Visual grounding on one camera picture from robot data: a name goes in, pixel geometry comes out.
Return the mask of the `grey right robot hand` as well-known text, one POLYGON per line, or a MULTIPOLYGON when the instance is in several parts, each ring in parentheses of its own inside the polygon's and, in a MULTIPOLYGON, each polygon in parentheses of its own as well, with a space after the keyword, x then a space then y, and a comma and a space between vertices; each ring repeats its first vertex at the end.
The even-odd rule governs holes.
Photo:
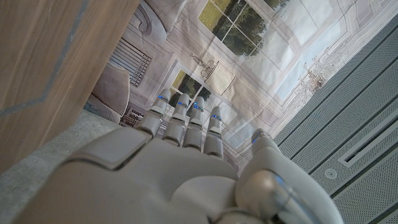
POLYGON ((119 128, 68 156, 16 223, 341 223, 325 190, 263 129, 238 174, 223 158, 221 109, 203 127, 203 98, 160 95, 136 128, 119 128))

